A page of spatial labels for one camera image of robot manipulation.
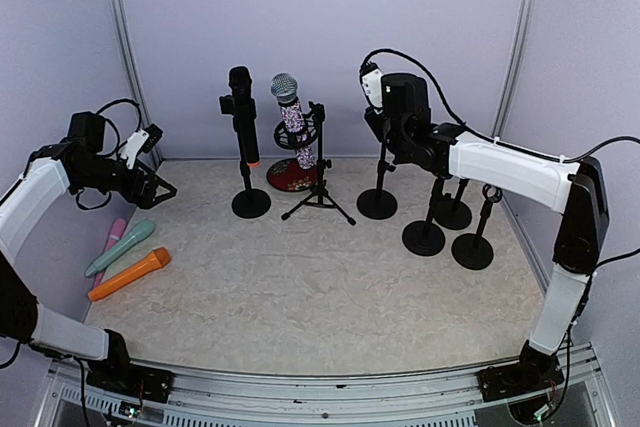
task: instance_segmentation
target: metal corner post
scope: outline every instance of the metal corner post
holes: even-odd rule
[[[149,116],[149,111],[144,100],[142,85],[140,83],[140,76],[138,75],[138,69],[136,68],[135,59],[133,57],[133,49],[131,47],[131,41],[129,39],[129,30],[127,28],[124,2],[123,0],[110,1],[111,13],[113,14],[118,45],[120,47],[120,55],[122,56],[122,63],[124,64],[124,68],[126,71],[129,89],[133,98],[140,104],[140,107],[142,109],[142,121],[143,124],[147,126],[151,124],[151,118]],[[163,160],[162,152],[159,146],[156,145],[149,155],[153,164],[153,168],[157,169]]]
[[[518,13],[518,21],[516,24],[516,35],[511,49],[511,58],[509,59],[507,77],[505,79],[504,86],[502,87],[498,114],[496,115],[496,120],[491,131],[492,137],[501,136],[507,125],[509,111],[511,110],[513,95],[516,90],[518,75],[520,73],[520,66],[522,65],[522,59],[524,56],[533,5],[534,0],[520,0],[520,12]]]

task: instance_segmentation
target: silver microphone head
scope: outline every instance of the silver microphone head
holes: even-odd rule
[[[298,82],[291,74],[283,73],[271,79],[271,93],[280,104],[289,104],[298,96]]]

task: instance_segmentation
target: marble-patterned table surface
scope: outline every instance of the marble-patterned table surface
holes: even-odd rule
[[[304,207],[280,215],[305,193],[270,188],[253,170],[271,210],[255,220],[231,211],[242,189],[237,161],[165,162],[160,175],[178,196],[136,211],[156,232],[107,271],[105,279],[164,246],[162,270],[91,306],[86,323],[122,333],[134,358],[213,370],[268,374],[365,374],[428,370],[517,355],[542,295],[502,208],[485,236],[495,259],[486,270],[460,267],[446,231],[436,257],[418,257],[402,229],[423,219],[433,177],[415,166],[387,175],[399,209],[386,221],[360,215],[355,201],[375,185],[375,159],[333,159],[336,211]],[[457,183],[447,182],[446,191]],[[481,185],[465,200],[477,225]]]

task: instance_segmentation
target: teal microphone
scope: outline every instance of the teal microphone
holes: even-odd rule
[[[113,262],[122,257],[125,252],[131,249],[134,245],[139,244],[144,239],[153,234],[156,230],[156,224],[150,220],[143,220],[137,223],[120,239],[113,247],[107,250],[104,254],[91,262],[91,265],[87,267],[84,275],[85,277],[93,277],[94,275],[102,272],[109,267]]]

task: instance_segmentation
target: glittery microphone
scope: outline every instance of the glittery microphone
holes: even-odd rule
[[[280,113],[284,120],[284,126],[288,133],[302,134],[296,136],[298,141],[303,142],[309,138],[304,132],[306,122],[302,116],[302,107],[298,99],[298,82],[291,74],[278,74],[271,80],[271,93],[278,99]],[[311,146],[295,150],[298,164],[303,170],[308,170],[316,165],[316,158],[313,155]]]

